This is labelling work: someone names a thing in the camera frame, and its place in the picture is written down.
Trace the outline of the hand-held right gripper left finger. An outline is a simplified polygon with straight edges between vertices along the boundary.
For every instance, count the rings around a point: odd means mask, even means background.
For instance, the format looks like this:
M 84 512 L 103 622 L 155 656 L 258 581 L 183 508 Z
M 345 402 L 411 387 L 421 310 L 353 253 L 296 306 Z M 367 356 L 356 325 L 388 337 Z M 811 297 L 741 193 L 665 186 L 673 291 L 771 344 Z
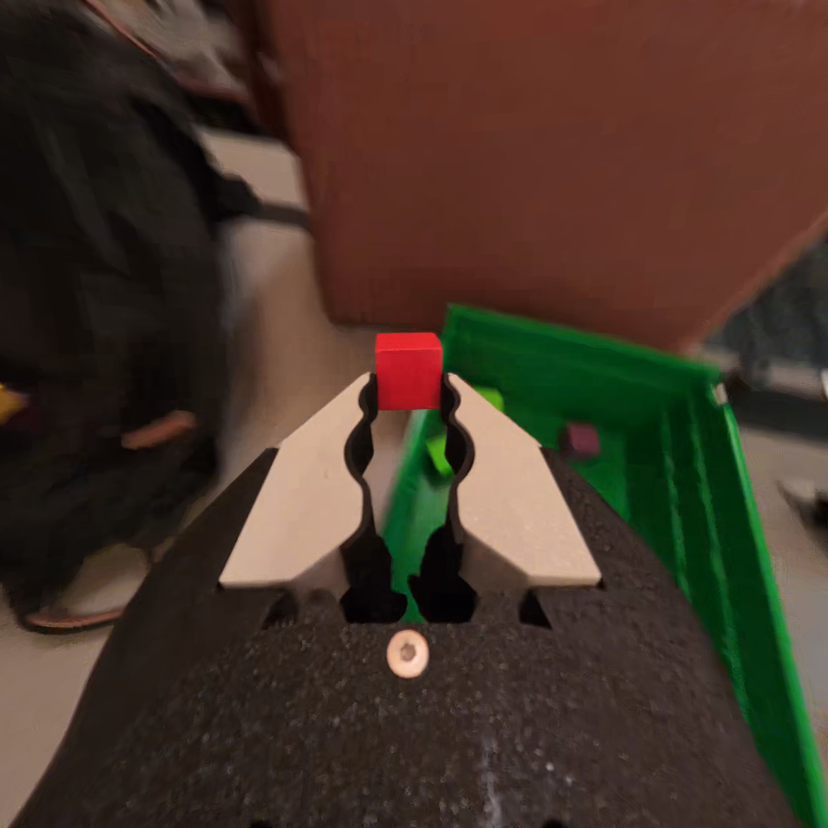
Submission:
M 390 590 L 391 559 L 364 477 L 377 414 L 377 377 L 364 373 L 281 442 L 220 587 Z

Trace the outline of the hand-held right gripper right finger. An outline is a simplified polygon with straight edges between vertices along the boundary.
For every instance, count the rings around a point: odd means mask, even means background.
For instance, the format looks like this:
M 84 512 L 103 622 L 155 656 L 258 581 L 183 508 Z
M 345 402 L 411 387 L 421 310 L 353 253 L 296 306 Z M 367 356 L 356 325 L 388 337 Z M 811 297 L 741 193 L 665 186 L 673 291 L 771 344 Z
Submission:
M 602 574 L 541 444 L 455 373 L 443 374 L 440 414 L 454 476 L 420 592 L 596 587 Z

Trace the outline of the green plastic bin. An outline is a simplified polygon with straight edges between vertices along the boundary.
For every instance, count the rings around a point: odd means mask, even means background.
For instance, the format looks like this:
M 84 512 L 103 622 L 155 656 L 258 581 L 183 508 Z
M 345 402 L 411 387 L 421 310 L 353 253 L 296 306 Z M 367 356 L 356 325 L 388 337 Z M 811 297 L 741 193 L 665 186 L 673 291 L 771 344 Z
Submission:
M 822 763 L 714 367 L 450 306 L 443 369 L 496 388 L 543 447 L 605 590 L 480 597 L 468 622 L 353 643 L 333 706 L 358 733 L 309 759 L 309 825 L 826 826 Z M 569 422 L 601 456 L 567 461 Z

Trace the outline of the red wooden cube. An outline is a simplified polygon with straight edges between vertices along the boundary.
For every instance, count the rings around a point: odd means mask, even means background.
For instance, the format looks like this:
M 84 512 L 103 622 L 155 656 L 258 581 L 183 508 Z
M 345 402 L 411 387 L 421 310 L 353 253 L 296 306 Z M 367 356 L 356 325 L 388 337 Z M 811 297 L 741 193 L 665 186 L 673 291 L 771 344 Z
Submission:
M 442 362 L 442 345 L 435 333 L 378 334 L 375 340 L 378 409 L 439 409 Z

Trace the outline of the purple wooden cube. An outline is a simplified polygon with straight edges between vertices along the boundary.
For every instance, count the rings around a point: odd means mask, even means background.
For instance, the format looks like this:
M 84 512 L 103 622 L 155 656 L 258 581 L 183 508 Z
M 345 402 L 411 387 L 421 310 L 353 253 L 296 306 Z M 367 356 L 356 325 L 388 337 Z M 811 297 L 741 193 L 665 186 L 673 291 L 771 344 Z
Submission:
M 591 461 L 601 456 L 602 445 L 596 428 L 588 422 L 567 422 L 558 434 L 559 454 L 567 461 Z

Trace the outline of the black backpack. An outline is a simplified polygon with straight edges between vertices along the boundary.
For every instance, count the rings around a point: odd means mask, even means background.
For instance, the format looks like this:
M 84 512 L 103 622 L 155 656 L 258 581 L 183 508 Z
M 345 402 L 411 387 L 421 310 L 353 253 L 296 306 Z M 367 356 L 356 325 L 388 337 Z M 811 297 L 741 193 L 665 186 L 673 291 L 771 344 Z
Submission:
M 40 634 L 85 560 L 149 558 L 218 473 L 229 389 L 220 234 L 256 199 L 179 85 L 79 2 L 2 2 L 2 588 Z

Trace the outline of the brown wooden cabinet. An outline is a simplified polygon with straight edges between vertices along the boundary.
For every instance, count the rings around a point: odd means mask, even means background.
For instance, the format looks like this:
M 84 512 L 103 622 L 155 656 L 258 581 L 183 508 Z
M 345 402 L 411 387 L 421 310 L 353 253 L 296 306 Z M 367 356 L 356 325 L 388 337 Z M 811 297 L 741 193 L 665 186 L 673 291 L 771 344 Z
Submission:
M 826 2 L 263 2 L 328 316 L 667 350 L 826 231 Z

